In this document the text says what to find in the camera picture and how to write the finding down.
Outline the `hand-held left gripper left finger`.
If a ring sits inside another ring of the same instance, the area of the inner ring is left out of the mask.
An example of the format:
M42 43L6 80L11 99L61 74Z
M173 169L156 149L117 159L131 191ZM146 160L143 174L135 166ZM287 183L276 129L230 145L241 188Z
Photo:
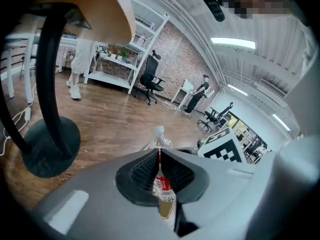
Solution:
M63 240L173 240L152 194L158 151L101 162L48 194L36 215Z

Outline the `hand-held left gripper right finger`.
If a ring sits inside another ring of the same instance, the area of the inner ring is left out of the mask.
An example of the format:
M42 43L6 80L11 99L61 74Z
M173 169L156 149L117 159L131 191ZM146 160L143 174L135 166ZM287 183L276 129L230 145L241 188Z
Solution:
M163 150L161 164L177 198L174 231L179 237L268 238L271 156L252 165Z

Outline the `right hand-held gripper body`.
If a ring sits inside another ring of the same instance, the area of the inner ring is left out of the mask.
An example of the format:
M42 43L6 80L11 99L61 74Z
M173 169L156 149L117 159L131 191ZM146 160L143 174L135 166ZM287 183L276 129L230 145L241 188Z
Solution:
M230 127L207 137L198 148L199 157L229 162L246 162L243 149Z

